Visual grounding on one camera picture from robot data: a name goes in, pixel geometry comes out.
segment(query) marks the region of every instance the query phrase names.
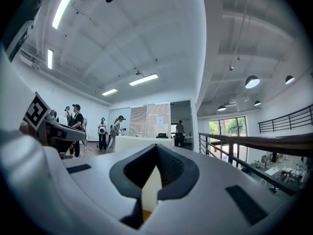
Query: white ceiling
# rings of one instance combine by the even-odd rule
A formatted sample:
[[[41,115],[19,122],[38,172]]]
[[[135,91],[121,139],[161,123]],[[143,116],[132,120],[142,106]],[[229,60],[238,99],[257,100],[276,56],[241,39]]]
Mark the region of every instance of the white ceiling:
[[[194,89],[196,72],[190,64],[197,59],[192,51],[197,43],[188,22],[197,25],[192,10],[198,0],[71,0],[55,29],[52,21],[60,1],[44,0],[22,46],[41,71],[108,104]],[[182,4],[190,6],[182,10]],[[52,70],[46,66],[49,48],[54,51]],[[158,79],[129,85],[154,73]],[[118,92],[101,95],[113,88]]]
[[[223,0],[221,27],[217,66],[200,115],[214,115],[219,105],[232,101],[238,107],[223,113],[253,109],[254,101],[265,102],[281,93],[287,75],[297,79],[311,65],[301,55],[306,47],[302,30],[283,0]],[[245,80],[250,75],[261,82],[248,90]]]

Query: person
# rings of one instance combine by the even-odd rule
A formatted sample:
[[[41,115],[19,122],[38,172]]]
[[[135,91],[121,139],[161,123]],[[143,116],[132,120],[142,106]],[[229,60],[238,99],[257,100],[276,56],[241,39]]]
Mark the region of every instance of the person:
[[[72,112],[70,112],[70,107],[66,106],[63,116],[67,118],[67,125],[70,125],[72,123],[73,120],[73,115]]]
[[[178,144],[180,143],[180,146],[182,148],[185,147],[184,144],[184,134],[185,133],[185,129],[184,126],[182,125],[182,121],[179,120],[179,123],[176,125],[176,138],[175,138],[175,146],[178,146]]]
[[[125,120],[125,118],[123,116],[119,116],[114,121],[114,125],[113,125],[112,132],[111,132],[111,139],[110,139],[109,145],[107,147],[107,150],[109,150],[112,145],[113,145],[113,147],[115,147],[115,137],[118,136],[118,134],[119,134],[119,129],[120,129],[120,126],[121,126],[121,122],[123,120]]]
[[[107,141],[106,141],[106,133],[107,133],[107,124],[105,122],[105,118],[101,118],[101,121],[98,124],[98,134],[99,134],[99,150],[102,148],[104,150],[107,149]]]
[[[80,105],[79,104],[73,104],[73,112],[75,113],[73,120],[70,124],[70,126],[72,128],[81,130],[81,126],[83,123],[83,115],[80,113]],[[79,141],[75,142],[75,145],[69,149],[69,153],[66,154],[66,156],[68,157],[74,157],[74,158],[78,158],[79,157],[79,153],[80,153],[80,148],[79,148]]]
[[[298,159],[298,162],[297,162],[297,170],[302,170],[303,169],[303,166],[304,166],[304,158],[301,157]]]

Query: cap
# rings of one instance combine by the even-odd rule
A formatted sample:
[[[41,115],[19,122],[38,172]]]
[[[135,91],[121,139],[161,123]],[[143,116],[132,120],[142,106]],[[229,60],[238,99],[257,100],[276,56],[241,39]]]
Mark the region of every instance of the cap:
[[[80,105],[79,104],[72,104],[73,107],[76,107],[78,110],[80,110]]]

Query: metal railing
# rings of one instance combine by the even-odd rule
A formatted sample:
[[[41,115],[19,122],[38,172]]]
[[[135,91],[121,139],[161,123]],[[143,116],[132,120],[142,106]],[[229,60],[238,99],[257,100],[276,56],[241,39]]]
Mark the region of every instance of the metal railing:
[[[313,125],[313,104],[299,111],[259,122],[260,133],[294,129],[304,125]]]
[[[209,138],[220,140],[220,142],[214,143],[228,144],[228,152],[218,148],[217,146],[212,144],[212,142],[209,142]],[[234,144],[237,144],[236,157],[234,156]],[[283,181],[276,179],[269,174],[266,174],[260,169],[253,167],[245,161],[240,160],[238,152],[240,145],[258,150],[288,154],[293,156],[313,157],[313,133],[275,138],[229,137],[223,135],[199,133],[199,153],[218,158],[213,152],[210,151],[209,147],[211,146],[219,150],[223,154],[227,155],[229,163],[232,164],[233,161],[235,161],[237,163],[237,166],[238,164],[240,164],[241,166],[247,168],[252,173],[261,177],[262,179],[269,182],[274,187],[279,188],[281,191],[285,192],[288,195],[294,195],[296,193],[296,191],[292,189],[287,183],[284,183]]]

